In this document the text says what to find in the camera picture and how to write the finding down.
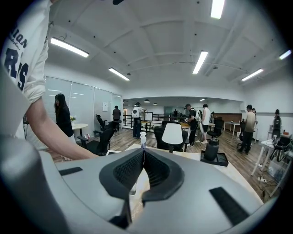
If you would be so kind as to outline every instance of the black pants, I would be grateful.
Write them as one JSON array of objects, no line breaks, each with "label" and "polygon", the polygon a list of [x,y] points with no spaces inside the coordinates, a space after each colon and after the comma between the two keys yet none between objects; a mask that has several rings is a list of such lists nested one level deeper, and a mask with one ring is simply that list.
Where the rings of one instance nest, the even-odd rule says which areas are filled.
[{"label": "black pants", "polygon": [[240,150],[243,150],[245,147],[245,151],[246,153],[249,152],[250,150],[250,145],[251,145],[251,141],[252,141],[252,137],[253,137],[253,133],[249,133],[249,132],[245,132],[243,133],[243,141],[242,141],[242,146],[240,148]]},{"label": "black pants", "polygon": [[119,131],[120,123],[118,123],[116,130]]},{"label": "black pants", "polygon": [[141,136],[141,118],[133,118],[133,137]]},{"label": "black pants", "polygon": [[194,121],[190,124],[190,135],[189,135],[189,144],[194,144],[195,133],[197,130],[197,121]]}]

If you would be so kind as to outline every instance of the gray device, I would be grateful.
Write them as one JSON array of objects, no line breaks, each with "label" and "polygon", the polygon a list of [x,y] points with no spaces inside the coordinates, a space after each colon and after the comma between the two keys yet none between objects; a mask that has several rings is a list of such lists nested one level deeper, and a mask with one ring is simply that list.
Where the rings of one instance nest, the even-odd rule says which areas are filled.
[{"label": "gray device", "polygon": [[[27,141],[1,136],[0,153],[5,188],[46,233],[247,233],[274,203],[260,207],[216,168],[156,149],[54,164]],[[151,189],[132,223],[128,194],[143,168]]]}]

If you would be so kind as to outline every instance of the black rubber part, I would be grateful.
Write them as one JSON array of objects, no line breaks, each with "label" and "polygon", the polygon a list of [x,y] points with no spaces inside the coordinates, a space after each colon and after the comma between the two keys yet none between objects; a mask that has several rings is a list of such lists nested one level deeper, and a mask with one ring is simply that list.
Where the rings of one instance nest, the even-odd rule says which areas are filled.
[{"label": "black rubber part", "polygon": [[64,170],[60,170],[59,173],[61,176],[70,175],[76,172],[81,171],[82,169],[80,167],[72,167]]},{"label": "black rubber part", "polygon": [[184,172],[177,163],[148,149],[145,149],[144,168],[151,189],[142,194],[143,204],[168,199],[184,182]]},{"label": "black rubber part", "polygon": [[109,195],[129,200],[129,192],[143,169],[143,149],[104,166],[99,174],[101,184]]},{"label": "black rubber part", "polygon": [[245,220],[249,214],[222,187],[210,190],[218,205],[233,226]]}]

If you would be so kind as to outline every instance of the spray bottle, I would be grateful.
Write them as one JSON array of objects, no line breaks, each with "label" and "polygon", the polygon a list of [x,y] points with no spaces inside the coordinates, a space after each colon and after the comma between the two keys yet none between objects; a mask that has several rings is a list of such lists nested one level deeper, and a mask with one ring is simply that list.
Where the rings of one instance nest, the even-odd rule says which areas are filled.
[{"label": "spray bottle", "polygon": [[141,147],[143,149],[146,148],[146,143],[147,143],[147,138],[146,138],[146,132],[141,132],[141,136],[140,136],[140,139],[141,139]]}]

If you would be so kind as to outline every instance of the black jacket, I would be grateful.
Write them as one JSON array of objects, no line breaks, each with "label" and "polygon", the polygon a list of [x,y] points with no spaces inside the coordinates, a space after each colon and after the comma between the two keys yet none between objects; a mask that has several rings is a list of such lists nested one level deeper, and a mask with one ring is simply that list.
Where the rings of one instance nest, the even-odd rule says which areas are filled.
[{"label": "black jacket", "polygon": [[68,137],[71,137],[73,135],[70,121],[70,112],[67,106],[63,107],[63,109],[60,110],[59,115],[56,116],[56,122],[56,124]]}]

